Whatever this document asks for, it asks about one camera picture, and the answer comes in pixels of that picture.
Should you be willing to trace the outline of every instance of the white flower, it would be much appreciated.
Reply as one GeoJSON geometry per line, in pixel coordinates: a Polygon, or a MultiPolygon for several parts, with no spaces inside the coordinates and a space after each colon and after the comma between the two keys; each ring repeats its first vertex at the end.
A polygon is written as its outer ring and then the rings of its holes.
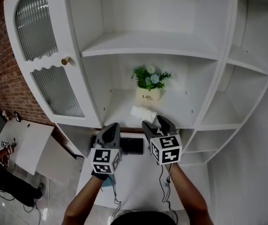
{"type": "Polygon", "coordinates": [[[148,72],[150,74],[153,74],[155,72],[155,68],[154,67],[148,67],[148,72]]]}

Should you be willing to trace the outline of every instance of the red brick wall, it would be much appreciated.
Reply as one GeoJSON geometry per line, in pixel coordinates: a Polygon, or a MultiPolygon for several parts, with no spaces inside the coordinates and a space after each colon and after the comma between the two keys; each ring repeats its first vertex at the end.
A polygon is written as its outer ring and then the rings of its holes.
{"type": "MultiPolygon", "coordinates": [[[[3,1],[0,0],[0,112],[6,110],[14,118],[16,111],[24,120],[55,127],[38,105],[16,63],[6,30],[3,1]]],[[[66,142],[57,127],[52,136],[61,145],[66,142]]]]}

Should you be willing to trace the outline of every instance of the white table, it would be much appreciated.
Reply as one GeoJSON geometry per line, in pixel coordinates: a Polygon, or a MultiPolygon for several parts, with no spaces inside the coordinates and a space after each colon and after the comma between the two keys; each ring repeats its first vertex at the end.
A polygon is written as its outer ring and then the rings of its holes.
{"type": "MultiPolygon", "coordinates": [[[[126,155],[122,156],[116,173],[116,192],[117,199],[122,201],[121,209],[124,210],[151,210],[151,211],[168,211],[168,204],[162,203],[163,192],[159,184],[161,174],[161,166],[156,164],[155,159],[148,150],[149,144],[144,135],[122,133],[121,137],[144,138],[144,154],[143,155],[126,155]]],[[[182,166],[183,171],[198,188],[204,196],[207,204],[210,204],[210,188],[208,180],[207,165],[182,166]]],[[[80,180],[78,184],[77,194],[85,186],[91,178],[92,167],[90,157],[85,159],[80,180]]],[[[168,173],[164,168],[162,175],[162,184],[165,185],[168,173]]],[[[95,204],[116,208],[114,203],[114,195],[112,187],[102,188],[97,195],[95,204]]],[[[169,201],[171,208],[174,210],[182,210],[183,206],[180,202],[178,194],[173,183],[171,183],[171,195],[169,201]]]]}
{"type": "Polygon", "coordinates": [[[2,141],[10,144],[15,138],[15,152],[10,159],[34,175],[35,172],[67,184],[76,160],[51,136],[54,127],[15,119],[7,122],[0,134],[2,141]]]}

